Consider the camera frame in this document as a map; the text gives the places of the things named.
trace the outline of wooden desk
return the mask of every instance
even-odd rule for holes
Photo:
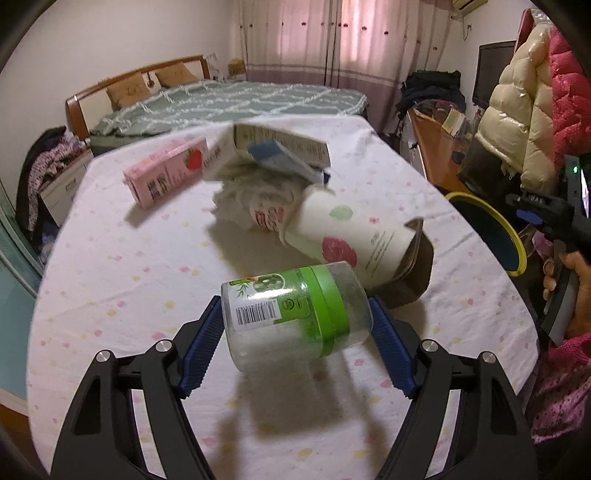
[[[419,117],[413,109],[408,111],[423,169],[429,183],[450,192],[468,192],[457,178],[460,166],[452,162],[452,151],[465,151],[465,146],[442,130],[439,124]]]

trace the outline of white tablecloth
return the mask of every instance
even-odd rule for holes
[[[365,120],[285,116],[252,122],[328,142],[330,185],[349,203],[381,207],[401,221],[421,215],[435,246],[430,286],[395,314],[448,351],[498,355],[521,388],[537,359],[527,309],[486,245],[443,196],[384,144]],[[74,392],[97,351],[143,353],[201,315],[222,282],[314,264],[273,234],[216,223],[216,183],[193,183],[145,212],[122,170],[170,138],[97,158],[61,230],[37,300],[30,336],[28,405],[38,454],[49,468]],[[163,474],[142,395],[134,393],[147,465]],[[219,479],[373,479],[400,429],[409,401],[392,388],[372,341],[277,378],[244,378],[223,337],[203,386],[184,407]],[[457,396],[431,464],[444,464]]]

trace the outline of pink curtain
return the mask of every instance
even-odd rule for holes
[[[305,83],[367,95],[378,131],[401,83],[437,68],[449,0],[238,0],[242,55],[254,82]]]

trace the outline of hand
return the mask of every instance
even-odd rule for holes
[[[562,254],[560,259],[564,266],[574,270],[579,276],[579,292],[574,315],[566,330],[565,338],[573,338],[591,332],[591,266],[587,264],[580,252]],[[550,292],[556,288],[554,270],[556,265],[552,259],[544,263],[544,299],[548,300]]]

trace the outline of door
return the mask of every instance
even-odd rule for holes
[[[42,269],[0,186],[0,403],[26,405],[27,346]]]

